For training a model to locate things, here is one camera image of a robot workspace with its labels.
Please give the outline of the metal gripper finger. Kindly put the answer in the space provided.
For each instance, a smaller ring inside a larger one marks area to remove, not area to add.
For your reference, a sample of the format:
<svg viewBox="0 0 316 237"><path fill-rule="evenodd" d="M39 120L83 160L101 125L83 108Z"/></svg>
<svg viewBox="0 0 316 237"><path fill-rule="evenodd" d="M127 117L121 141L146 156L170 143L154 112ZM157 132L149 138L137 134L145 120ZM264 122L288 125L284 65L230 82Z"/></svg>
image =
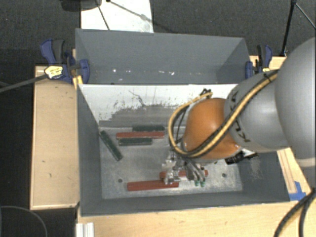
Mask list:
<svg viewBox="0 0 316 237"><path fill-rule="evenodd" d="M162 171L172 171L174 166L175 166L175 161L166 160L165 163L162 163L161 168L162 168Z"/></svg>
<svg viewBox="0 0 316 237"><path fill-rule="evenodd" d="M178 170L168 170L165 173L164 182L166 184L179 183L181 178Z"/></svg>

